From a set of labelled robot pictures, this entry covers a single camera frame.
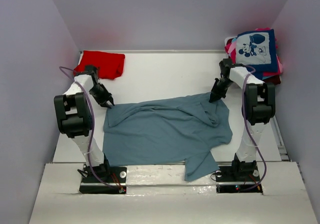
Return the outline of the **grey-blue t-shirt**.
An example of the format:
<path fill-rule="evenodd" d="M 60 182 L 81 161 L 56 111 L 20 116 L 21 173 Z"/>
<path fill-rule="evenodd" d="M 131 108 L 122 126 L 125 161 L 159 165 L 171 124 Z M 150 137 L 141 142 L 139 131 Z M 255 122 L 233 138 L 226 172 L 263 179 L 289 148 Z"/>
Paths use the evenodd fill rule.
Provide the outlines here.
<path fill-rule="evenodd" d="M 208 93 L 119 104 L 106 112 L 102 150 L 111 166 L 184 162 L 184 180 L 219 169 L 211 150 L 233 133 L 223 101 Z"/>

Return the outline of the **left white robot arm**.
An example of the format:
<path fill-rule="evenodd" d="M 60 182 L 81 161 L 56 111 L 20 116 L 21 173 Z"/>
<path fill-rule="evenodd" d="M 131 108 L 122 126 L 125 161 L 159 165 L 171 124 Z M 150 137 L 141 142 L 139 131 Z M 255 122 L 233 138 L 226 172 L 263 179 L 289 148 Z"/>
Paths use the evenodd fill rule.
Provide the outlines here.
<path fill-rule="evenodd" d="M 100 82 L 98 70 L 93 65 L 87 65 L 84 71 L 74 70 L 73 77 L 66 73 L 72 84 L 53 101 L 60 133 L 67 135 L 85 158 L 86 168 L 80 170 L 80 174 L 108 186 L 106 180 L 111 176 L 110 165 L 94 139 L 95 117 L 90 98 L 102 108 L 111 108 L 115 104 L 112 94 Z"/>

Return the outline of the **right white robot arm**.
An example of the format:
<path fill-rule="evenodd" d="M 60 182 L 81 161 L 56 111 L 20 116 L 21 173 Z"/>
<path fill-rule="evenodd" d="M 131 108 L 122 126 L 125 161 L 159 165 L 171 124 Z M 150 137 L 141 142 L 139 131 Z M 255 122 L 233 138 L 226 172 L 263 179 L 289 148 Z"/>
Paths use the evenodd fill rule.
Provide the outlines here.
<path fill-rule="evenodd" d="M 215 176 L 219 183 L 244 182 L 258 173 L 257 156 L 262 155 L 258 144 L 276 112 L 275 85 L 256 78 L 253 67 L 234 64 L 230 58 L 220 61 L 219 67 L 220 78 L 215 79 L 209 102 L 225 98 L 233 83 L 240 87 L 244 131 L 231 165 L 222 166 Z"/>

